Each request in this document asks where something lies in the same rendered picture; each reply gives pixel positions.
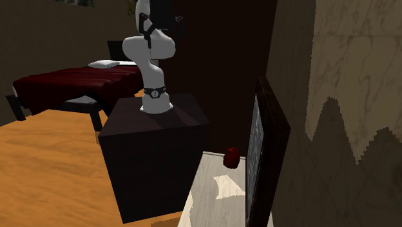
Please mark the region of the dark robot stand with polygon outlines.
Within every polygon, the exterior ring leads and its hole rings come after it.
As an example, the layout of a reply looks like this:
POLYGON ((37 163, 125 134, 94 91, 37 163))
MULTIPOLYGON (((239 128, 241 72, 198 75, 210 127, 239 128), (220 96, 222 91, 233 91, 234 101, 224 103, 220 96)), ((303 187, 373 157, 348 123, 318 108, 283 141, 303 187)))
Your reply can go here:
POLYGON ((173 109, 140 111, 139 97, 121 98, 99 142, 123 223, 184 209, 210 124, 192 94, 173 94, 173 109))

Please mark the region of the bed with dark red cover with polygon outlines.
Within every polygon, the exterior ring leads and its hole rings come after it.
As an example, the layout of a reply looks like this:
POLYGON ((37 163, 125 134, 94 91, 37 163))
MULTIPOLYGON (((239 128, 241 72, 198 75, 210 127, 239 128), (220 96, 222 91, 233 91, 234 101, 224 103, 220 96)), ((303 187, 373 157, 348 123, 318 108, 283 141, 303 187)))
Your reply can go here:
POLYGON ((108 41, 110 57, 117 66, 69 68, 30 75, 13 82, 6 95, 15 118, 24 121, 22 109, 33 115, 45 110, 89 114, 94 131, 102 130, 99 112, 109 115, 120 98, 134 97, 143 89, 140 70, 122 51, 122 41, 108 41))

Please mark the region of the dark framed wall picture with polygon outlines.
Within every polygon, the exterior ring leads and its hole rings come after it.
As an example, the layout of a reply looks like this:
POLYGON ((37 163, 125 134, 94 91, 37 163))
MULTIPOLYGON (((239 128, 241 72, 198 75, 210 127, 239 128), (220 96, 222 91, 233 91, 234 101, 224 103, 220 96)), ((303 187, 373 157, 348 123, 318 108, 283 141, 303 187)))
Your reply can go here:
POLYGON ((267 78, 257 78, 245 158, 245 227, 268 225, 290 132, 267 78))

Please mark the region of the white pillow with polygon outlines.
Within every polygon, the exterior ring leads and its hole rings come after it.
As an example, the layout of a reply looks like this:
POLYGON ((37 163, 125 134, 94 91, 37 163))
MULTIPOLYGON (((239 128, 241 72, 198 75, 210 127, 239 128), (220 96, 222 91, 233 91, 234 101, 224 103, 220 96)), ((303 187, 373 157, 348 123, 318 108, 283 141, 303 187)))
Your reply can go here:
POLYGON ((92 63, 89 63, 88 66, 91 68, 105 69, 105 68, 113 68, 120 63, 118 61, 113 60, 98 60, 92 63))

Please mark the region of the dark red apple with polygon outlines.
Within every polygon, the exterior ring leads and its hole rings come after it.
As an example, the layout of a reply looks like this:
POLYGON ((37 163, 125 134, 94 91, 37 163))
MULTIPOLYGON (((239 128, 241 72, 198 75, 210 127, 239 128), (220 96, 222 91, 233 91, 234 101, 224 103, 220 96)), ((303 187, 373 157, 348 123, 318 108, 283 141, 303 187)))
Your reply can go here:
POLYGON ((236 169, 240 163, 240 152, 237 147, 228 148, 224 154, 223 165, 230 169, 236 169))

